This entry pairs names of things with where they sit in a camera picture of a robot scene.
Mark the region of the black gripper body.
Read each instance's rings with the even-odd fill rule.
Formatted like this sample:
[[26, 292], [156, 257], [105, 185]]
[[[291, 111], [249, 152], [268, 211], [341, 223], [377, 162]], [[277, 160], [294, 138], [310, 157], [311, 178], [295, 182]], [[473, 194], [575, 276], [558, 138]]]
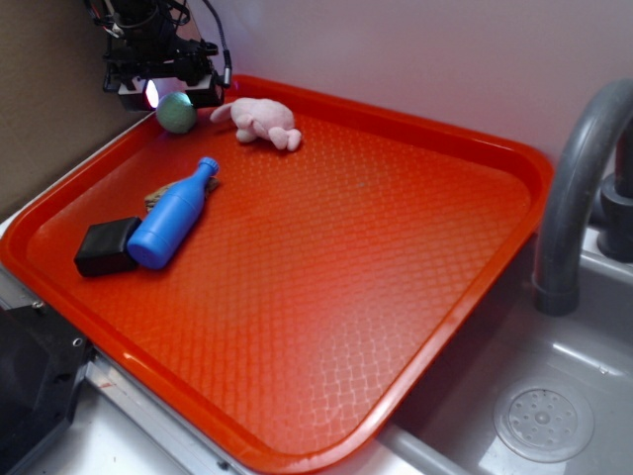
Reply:
[[217, 94], [219, 74], [212, 57], [219, 49], [179, 35], [191, 20], [185, 1], [104, 1], [102, 30], [108, 38], [103, 90], [137, 92], [139, 80], [176, 79], [187, 91]]

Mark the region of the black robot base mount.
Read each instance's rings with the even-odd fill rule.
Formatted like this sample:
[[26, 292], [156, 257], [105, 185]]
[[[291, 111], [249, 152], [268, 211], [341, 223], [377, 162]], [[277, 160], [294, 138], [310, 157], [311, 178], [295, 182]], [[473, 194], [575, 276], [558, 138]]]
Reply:
[[1, 472], [22, 474], [72, 425], [92, 344], [42, 302], [1, 311]]

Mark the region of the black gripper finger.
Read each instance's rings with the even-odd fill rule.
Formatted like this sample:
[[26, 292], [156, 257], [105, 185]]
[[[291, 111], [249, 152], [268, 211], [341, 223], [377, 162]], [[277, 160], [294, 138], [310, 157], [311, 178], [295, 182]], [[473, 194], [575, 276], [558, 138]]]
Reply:
[[216, 73], [204, 76], [195, 86], [187, 86], [185, 94], [194, 108], [215, 108], [225, 101], [222, 79]]
[[150, 79], [133, 78], [123, 82], [118, 95], [127, 111], [153, 111], [159, 102], [158, 90]]

